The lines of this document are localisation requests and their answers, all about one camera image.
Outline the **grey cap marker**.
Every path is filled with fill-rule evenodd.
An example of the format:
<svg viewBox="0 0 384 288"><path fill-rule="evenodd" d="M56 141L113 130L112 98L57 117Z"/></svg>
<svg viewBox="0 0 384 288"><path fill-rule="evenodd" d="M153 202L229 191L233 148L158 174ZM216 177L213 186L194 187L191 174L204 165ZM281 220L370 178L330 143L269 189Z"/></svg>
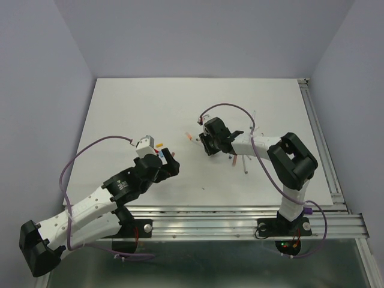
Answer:
<svg viewBox="0 0 384 288"><path fill-rule="evenodd" d="M244 155L242 155L242 166L243 166L243 170L244 170L244 173L247 175L248 174L248 169L247 169L247 163L246 163L246 157Z"/></svg>

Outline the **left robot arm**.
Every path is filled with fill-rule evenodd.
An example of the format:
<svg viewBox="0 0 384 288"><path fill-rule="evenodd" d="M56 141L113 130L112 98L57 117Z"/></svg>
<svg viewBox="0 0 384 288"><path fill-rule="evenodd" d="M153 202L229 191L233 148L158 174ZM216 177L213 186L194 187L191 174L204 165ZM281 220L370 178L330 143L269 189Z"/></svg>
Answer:
<svg viewBox="0 0 384 288"><path fill-rule="evenodd" d="M179 174L180 164L164 148L162 156L149 153L106 180L93 193L58 215L20 228L19 248L33 277L54 270L78 248L108 236L127 236L138 241L151 221L136 221L126 204L157 184Z"/></svg>

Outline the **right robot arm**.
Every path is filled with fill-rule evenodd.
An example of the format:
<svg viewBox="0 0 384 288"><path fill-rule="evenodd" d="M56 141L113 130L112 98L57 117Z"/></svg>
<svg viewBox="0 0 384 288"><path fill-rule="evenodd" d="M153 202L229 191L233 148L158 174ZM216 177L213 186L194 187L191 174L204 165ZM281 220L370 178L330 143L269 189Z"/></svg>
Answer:
<svg viewBox="0 0 384 288"><path fill-rule="evenodd" d="M199 134L208 156L218 152L230 155L256 157L271 181L282 195L276 227L290 234L304 214L304 197L318 162L300 138L294 133L281 137L254 136L256 123L251 121L250 132L230 132L219 117L205 115L199 120L203 132Z"/></svg>

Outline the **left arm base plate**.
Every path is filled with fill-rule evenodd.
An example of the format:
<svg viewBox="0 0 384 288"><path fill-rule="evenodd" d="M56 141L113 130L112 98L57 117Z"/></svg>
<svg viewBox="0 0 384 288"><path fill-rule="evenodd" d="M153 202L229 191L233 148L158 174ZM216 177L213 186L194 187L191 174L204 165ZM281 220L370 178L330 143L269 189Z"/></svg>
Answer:
<svg viewBox="0 0 384 288"><path fill-rule="evenodd" d="M116 258L130 260L150 259L149 254L137 253L140 239L149 239L152 237L153 220L150 218L135 219L131 212L122 206L112 212L118 219L118 231L109 236L112 239L127 239L128 241L112 244L111 248L105 248Z"/></svg>

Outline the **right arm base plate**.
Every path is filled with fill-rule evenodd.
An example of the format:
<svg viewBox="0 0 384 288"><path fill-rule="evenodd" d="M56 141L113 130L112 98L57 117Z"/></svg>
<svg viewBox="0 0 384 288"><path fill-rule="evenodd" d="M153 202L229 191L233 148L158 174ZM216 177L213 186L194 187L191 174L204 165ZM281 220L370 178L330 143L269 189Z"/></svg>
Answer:
<svg viewBox="0 0 384 288"><path fill-rule="evenodd" d="M309 219L305 217L304 212L301 212L293 221L285 219L278 212L275 218L257 220L254 237L259 240L283 238L283 240L275 240L276 249L284 256L295 257L301 251L301 238L312 234Z"/></svg>

